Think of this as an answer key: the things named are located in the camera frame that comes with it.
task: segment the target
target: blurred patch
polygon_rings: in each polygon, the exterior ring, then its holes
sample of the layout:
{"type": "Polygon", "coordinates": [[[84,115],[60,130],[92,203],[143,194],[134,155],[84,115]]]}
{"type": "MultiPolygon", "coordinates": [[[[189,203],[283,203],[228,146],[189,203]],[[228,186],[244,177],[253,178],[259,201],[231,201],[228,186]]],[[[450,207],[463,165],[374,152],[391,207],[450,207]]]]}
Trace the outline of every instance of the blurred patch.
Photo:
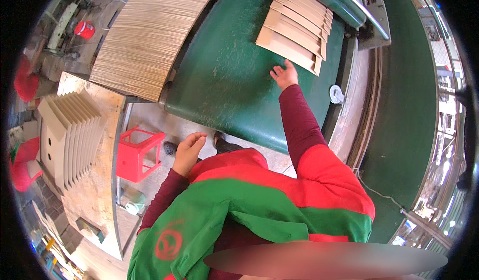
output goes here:
{"type": "Polygon", "coordinates": [[[223,250],[208,255],[211,268],[277,279],[370,279],[416,274],[446,265],[428,250],[386,244],[289,242],[223,250]]]}

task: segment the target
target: red plastic stool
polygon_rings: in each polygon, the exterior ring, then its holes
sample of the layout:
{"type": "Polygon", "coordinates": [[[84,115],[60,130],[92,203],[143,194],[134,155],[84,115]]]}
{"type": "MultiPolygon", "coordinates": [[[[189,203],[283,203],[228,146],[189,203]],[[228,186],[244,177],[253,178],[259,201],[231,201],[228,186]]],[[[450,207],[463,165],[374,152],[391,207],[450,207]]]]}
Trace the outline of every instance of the red plastic stool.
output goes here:
{"type": "Polygon", "coordinates": [[[164,138],[164,133],[149,133],[138,129],[138,126],[128,130],[126,133],[120,134],[117,154],[117,176],[131,182],[140,182],[145,179],[146,176],[161,165],[159,150],[161,149],[161,141],[164,138]],[[151,137],[141,143],[134,144],[131,142],[131,134],[133,132],[150,134],[151,137]],[[144,165],[143,157],[154,147],[157,147],[155,164],[151,167],[144,165]],[[143,172],[143,167],[148,168],[148,170],[143,172]]]}

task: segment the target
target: finger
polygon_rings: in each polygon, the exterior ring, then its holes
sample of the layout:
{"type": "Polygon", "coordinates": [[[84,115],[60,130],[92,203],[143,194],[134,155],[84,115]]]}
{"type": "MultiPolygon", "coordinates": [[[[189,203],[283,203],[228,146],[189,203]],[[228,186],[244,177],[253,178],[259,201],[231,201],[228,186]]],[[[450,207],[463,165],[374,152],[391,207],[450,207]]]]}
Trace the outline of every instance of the finger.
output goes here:
{"type": "Polygon", "coordinates": [[[270,75],[274,80],[278,78],[278,75],[276,75],[276,73],[274,73],[273,71],[270,71],[270,75]]]}
{"type": "Polygon", "coordinates": [[[296,70],[293,63],[291,63],[288,59],[284,60],[284,65],[286,66],[286,69],[293,69],[296,70]]]}
{"type": "Polygon", "coordinates": [[[200,154],[201,148],[205,145],[207,139],[205,137],[199,138],[196,143],[191,147],[191,151],[195,152],[196,157],[198,157],[198,154],[200,154]]]}
{"type": "Polygon", "coordinates": [[[278,76],[284,72],[283,68],[280,66],[274,66],[272,69],[276,72],[276,74],[278,74],[278,76]]]}
{"type": "Polygon", "coordinates": [[[184,139],[183,143],[185,143],[188,147],[192,147],[196,141],[201,137],[206,137],[206,133],[192,133],[184,139]]]}

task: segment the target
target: metal frame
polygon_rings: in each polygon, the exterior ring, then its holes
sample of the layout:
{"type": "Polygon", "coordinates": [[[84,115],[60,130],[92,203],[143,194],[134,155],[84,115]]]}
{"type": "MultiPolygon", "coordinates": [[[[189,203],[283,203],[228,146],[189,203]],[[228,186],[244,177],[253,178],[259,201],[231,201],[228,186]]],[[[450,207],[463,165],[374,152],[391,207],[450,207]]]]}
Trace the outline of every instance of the metal frame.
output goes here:
{"type": "Polygon", "coordinates": [[[379,33],[381,34],[381,36],[385,39],[385,40],[389,40],[389,35],[387,34],[387,32],[382,28],[382,26],[380,25],[380,23],[373,17],[373,15],[371,13],[369,13],[369,11],[367,10],[367,8],[364,7],[364,5],[361,4],[361,2],[359,2],[358,0],[351,0],[352,2],[354,2],[356,4],[356,6],[366,15],[366,17],[369,19],[369,21],[371,21],[371,23],[376,27],[376,29],[379,31],[379,33]]]}

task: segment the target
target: red bucket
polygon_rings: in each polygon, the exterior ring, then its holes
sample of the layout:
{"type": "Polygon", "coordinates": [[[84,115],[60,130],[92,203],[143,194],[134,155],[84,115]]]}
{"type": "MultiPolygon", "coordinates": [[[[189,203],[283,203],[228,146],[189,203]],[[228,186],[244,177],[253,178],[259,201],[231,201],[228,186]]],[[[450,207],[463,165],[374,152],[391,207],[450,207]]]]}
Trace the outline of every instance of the red bucket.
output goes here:
{"type": "Polygon", "coordinates": [[[95,33],[95,27],[91,25],[91,21],[80,21],[75,27],[75,35],[89,39],[95,33]]]}

